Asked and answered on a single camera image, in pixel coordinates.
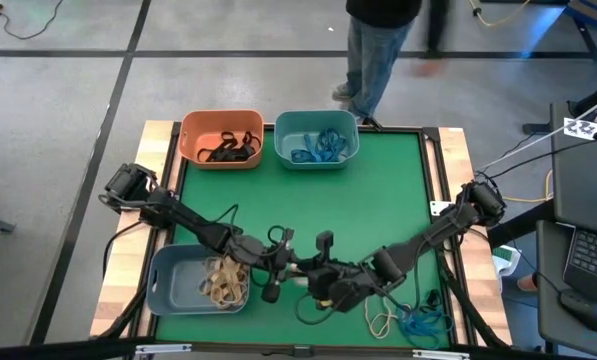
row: concrete floor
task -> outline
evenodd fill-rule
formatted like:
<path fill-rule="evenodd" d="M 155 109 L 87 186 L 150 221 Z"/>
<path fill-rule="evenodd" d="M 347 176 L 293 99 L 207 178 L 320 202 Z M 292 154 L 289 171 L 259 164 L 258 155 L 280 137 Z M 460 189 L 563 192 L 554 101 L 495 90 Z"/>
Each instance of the concrete floor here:
<path fill-rule="evenodd" d="M 12 30 L 28 33 L 42 27 L 55 1 L 6 2 Z M 141 3 L 65 1 L 49 30 L 28 41 L 6 36 L 0 18 L 0 49 L 21 50 L 19 56 L 28 50 L 126 50 Z M 344 50 L 344 3 L 152 0 L 137 48 Z M 483 12 L 493 21 L 513 9 L 486 4 Z M 388 125 L 464 127 L 475 167 L 497 158 L 524 138 L 522 123 L 547 121 L 549 102 L 577 99 L 597 88 L 594 61 L 566 59 L 588 48 L 561 10 L 529 6 L 508 25 L 489 29 L 473 19 L 466 0 L 456 1 L 447 49 L 487 53 L 481 59 L 452 59 L 442 76 L 431 79 L 411 75 L 417 60 L 398 60 L 376 118 Z M 423 16 L 416 21 L 403 50 L 424 49 L 425 21 Z M 591 33 L 597 43 L 597 31 Z M 530 51 L 561 59 L 492 59 L 499 52 Z M 56 54 L 0 57 L 0 218 L 17 224 L 13 234 L 0 235 L 0 346 L 22 344 L 29 337 L 124 54 L 94 58 L 100 55 L 67 51 L 60 56 L 89 57 L 51 56 Z M 119 164 L 133 160 L 145 120 L 244 107 L 274 121 L 290 109 L 336 109 L 330 91 L 344 79 L 345 68 L 342 57 L 133 59 L 122 97 L 112 104 L 118 111 L 47 341 L 88 335 L 102 252 L 117 224 L 117 216 L 95 195 Z M 547 149 L 536 146 L 491 171 Z M 508 196 L 540 197 L 549 166 L 546 159 L 531 163 L 502 177 L 499 185 Z M 526 208 L 510 204 L 510 216 Z M 535 261 L 533 236 L 518 245 Z M 516 275 L 530 271 L 521 263 Z M 513 292 L 505 297 L 514 344 L 525 349 L 539 345 L 531 307 L 535 299 Z"/>

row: green table surface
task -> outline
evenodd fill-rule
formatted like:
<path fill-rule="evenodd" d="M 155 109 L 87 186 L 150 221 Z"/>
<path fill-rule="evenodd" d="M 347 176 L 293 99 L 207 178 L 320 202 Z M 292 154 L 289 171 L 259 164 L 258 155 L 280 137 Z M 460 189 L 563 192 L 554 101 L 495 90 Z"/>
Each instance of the green table surface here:
<path fill-rule="evenodd" d="M 181 201 L 208 219 L 216 218 L 232 204 L 239 204 L 235 224 L 266 241 L 272 225 L 295 229 L 292 246 L 299 257 L 317 253 L 316 235 L 334 232 L 332 257 L 358 261 L 382 245 L 405 241 L 429 225 L 418 136 L 412 133 L 360 134 L 360 151 L 349 166 L 334 171 L 291 171 L 280 163 L 273 133 L 266 132 L 261 164 L 246 171 L 203 171 L 188 166 Z M 175 244 L 197 243 L 195 236 L 178 227 Z M 435 256 L 419 260 L 422 297 L 440 288 Z M 413 273 L 392 294 L 413 304 Z M 255 270 L 263 282 L 265 274 Z M 163 316 L 156 338 L 163 341 L 196 341 L 241 344 L 302 344 L 330 346 L 411 347 L 395 321 L 385 339 L 377 340 L 364 319 L 362 305 L 346 314 L 336 313 L 322 324 L 309 326 L 294 316 L 296 300 L 306 288 L 288 281 L 275 304 L 261 300 L 261 289 L 252 286 L 249 301 L 236 314 Z M 305 299 L 301 314 L 317 319 L 324 312 Z M 382 311 L 381 298 L 369 298 L 373 317 Z M 420 344 L 431 345 L 425 338 Z M 447 335 L 440 346 L 448 346 Z"/>

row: computer mouse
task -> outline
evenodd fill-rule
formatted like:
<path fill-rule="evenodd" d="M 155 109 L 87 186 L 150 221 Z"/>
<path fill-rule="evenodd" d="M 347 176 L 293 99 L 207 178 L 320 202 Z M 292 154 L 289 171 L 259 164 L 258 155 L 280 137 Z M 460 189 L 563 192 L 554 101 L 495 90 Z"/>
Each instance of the computer mouse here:
<path fill-rule="evenodd" d="M 587 300 L 574 289 L 567 289 L 558 295 L 560 305 L 589 330 L 597 332 L 597 305 Z"/>

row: jeans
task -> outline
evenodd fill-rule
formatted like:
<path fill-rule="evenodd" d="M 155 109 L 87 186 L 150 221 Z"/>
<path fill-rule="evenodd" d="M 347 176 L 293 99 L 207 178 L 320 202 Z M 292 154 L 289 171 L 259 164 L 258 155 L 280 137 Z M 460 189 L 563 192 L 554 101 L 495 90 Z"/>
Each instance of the jeans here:
<path fill-rule="evenodd" d="M 349 111 L 354 115 L 373 116 L 411 25 L 376 28 L 351 17 L 346 88 L 351 97 Z"/>

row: blue bin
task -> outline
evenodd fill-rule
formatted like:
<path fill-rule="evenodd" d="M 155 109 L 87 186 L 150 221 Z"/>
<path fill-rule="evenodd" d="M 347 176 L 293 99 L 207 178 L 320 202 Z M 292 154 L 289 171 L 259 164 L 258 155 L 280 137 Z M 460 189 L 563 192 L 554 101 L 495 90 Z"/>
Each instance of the blue bin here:
<path fill-rule="evenodd" d="M 306 149 L 305 134 L 313 139 L 314 143 L 320 132 L 334 129 L 347 139 L 347 146 L 342 151 L 338 162 L 307 162 L 296 163 L 291 161 L 291 151 Z M 276 119 L 274 130 L 274 146 L 280 156 L 282 164 L 291 170 L 329 170 L 342 169 L 358 152 L 359 137 L 358 126 L 354 116 L 342 110 L 317 110 L 317 111 L 287 111 Z"/>
<path fill-rule="evenodd" d="M 231 314 L 240 311 L 249 299 L 249 279 L 246 281 L 242 305 L 219 309 L 208 296 L 198 290 L 207 277 L 204 261 L 220 256 L 203 245 L 169 245 L 151 259 L 147 287 L 147 306 L 159 316 Z"/>

